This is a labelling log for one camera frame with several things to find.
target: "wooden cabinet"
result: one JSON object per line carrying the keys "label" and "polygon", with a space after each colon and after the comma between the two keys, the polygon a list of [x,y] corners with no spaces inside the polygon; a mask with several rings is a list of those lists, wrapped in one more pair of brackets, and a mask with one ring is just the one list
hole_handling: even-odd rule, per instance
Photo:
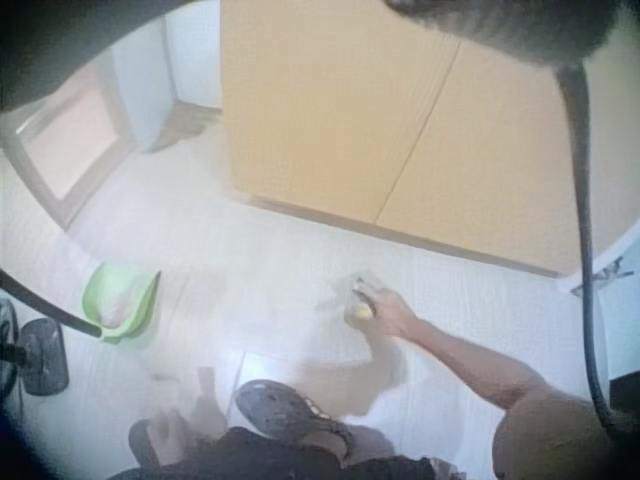
{"label": "wooden cabinet", "polygon": [[377,0],[223,2],[224,122],[236,187],[373,222],[457,47]]}
{"label": "wooden cabinet", "polygon": [[[640,215],[640,135],[629,131],[639,36],[623,20],[588,64],[596,253]],[[239,190],[385,238],[578,269],[569,131],[551,71],[378,0],[243,0],[222,3],[222,75]]]}
{"label": "wooden cabinet", "polygon": [[571,272],[578,235],[570,159],[551,72],[465,42],[377,224]]}

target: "shoulder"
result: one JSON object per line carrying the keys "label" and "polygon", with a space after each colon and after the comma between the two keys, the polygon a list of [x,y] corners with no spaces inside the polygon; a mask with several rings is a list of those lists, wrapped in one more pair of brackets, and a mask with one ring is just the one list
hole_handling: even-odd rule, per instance
{"label": "shoulder", "polygon": [[612,451],[589,401],[544,384],[506,412],[493,441],[494,470],[506,478],[584,478]]}

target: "black sandal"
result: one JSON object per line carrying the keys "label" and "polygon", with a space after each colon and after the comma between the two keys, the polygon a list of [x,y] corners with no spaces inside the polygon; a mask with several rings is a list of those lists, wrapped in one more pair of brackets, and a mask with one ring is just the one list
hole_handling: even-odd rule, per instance
{"label": "black sandal", "polygon": [[253,380],[238,389],[235,402],[245,418],[268,437],[295,444],[310,433],[329,432],[344,441],[345,458],[353,451],[353,435],[347,426],[333,420],[309,398],[287,385]]}

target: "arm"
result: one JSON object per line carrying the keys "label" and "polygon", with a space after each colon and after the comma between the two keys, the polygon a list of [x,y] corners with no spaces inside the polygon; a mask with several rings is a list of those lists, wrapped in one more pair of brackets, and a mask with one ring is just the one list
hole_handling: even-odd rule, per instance
{"label": "arm", "polygon": [[539,388],[549,388],[531,367],[488,348],[475,345],[420,320],[402,297],[357,282],[354,290],[373,307],[380,333],[408,340],[449,367],[471,390],[495,406],[508,410]]}

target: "cabinet door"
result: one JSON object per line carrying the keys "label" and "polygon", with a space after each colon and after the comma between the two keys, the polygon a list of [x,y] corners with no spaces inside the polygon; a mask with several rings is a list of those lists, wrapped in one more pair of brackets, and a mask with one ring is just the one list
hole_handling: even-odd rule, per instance
{"label": "cabinet door", "polygon": [[458,40],[363,0],[222,2],[221,29],[235,186],[373,222]]}
{"label": "cabinet door", "polygon": [[579,263],[569,132],[552,73],[463,43],[377,224],[573,272]]}

